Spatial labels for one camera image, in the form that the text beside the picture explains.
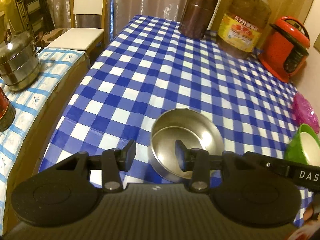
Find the green cup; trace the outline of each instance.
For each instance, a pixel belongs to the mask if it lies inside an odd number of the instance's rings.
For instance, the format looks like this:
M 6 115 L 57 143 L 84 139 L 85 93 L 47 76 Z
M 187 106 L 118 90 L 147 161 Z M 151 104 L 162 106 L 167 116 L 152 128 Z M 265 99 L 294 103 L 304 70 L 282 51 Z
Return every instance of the green cup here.
M 309 125 L 305 123 L 300 125 L 284 153 L 284 159 L 320 166 L 320 140 Z

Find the light blue plaid tablecloth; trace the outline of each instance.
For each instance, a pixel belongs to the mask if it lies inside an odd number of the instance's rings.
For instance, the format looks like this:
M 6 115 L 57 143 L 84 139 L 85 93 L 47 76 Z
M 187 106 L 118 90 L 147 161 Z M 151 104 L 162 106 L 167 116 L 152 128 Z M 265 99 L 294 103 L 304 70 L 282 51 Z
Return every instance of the light blue plaid tablecloth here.
M 41 62 L 39 76 L 29 88 L 21 92 L 11 92 L 0 79 L 1 88 L 16 109 L 13 124 L 0 133 L 0 234 L 2 234 L 7 179 L 23 140 L 56 85 L 83 54 L 83 51 L 45 48 L 39 53 Z
M 148 163 L 152 124 L 166 110 L 194 109 L 218 127 L 225 150 L 283 157 L 297 129 L 291 116 L 296 89 L 280 82 L 255 58 L 221 51 L 208 32 L 198 41 L 177 22 L 135 16 L 105 49 L 73 95 L 51 138 L 40 171 L 78 151 L 99 155 L 137 141 L 123 183 L 168 183 Z M 101 172 L 90 181 L 101 185 Z M 212 183 L 220 181 L 219 173 Z M 311 194 L 303 198 L 297 225 Z

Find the tablecloth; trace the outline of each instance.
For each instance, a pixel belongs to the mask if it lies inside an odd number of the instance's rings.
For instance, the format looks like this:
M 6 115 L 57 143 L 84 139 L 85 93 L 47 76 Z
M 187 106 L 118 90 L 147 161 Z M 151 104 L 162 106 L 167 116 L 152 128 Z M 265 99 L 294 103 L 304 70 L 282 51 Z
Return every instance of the tablecloth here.
M 45 48 L 39 53 L 41 71 L 36 81 L 21 92 L 12 92 L 0 79 L 0 86 L 16 109 L 12 125 L 0 132 L 0 234 L 6 202 L 7 179 L 33 121 L 46 100 L 82 51 Z
M 51 138 L 40 171 L 78 151 L 99 155 L 137 141 L 127 182 L 167 183 L 148 163 L 153 122 L 173 108 L 194 109 L 218 127 L 225 150 L 282 158 L 296 127 L 290 114 L 296 89 L 272 76 L 256 59 L 221 51 L 212 32 L 197 41 L 178 23 L 135 16 L 105 49 L 73 95 Z M 101 184 L 101 172 L 90 181 Z M 301 189 L 303 203 L 311 194 Z

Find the pink object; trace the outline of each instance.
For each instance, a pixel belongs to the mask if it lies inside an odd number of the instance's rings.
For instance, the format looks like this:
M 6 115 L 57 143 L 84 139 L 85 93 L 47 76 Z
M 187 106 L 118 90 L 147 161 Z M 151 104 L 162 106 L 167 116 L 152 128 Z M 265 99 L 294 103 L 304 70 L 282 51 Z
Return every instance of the pink object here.
M 320 132 L 318 117 L 310 105 L 309 101 L 306 100 L 302 94 L 296 93 L 293 97 L 292 112 L 296 117 L 298 126 L 303 123 L 311 126 L 311 128 L 318 134 Z

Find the plastic oil jug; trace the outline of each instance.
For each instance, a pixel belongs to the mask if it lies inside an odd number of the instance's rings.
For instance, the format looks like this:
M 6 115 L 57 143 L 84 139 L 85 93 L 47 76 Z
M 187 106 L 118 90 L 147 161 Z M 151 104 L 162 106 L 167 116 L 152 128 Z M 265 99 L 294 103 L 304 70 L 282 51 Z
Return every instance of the plastic oil jug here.
M 246 59 L 257 45 L 270 14 L 268 0 L 232 0 L 218 30 L 219 47 Z

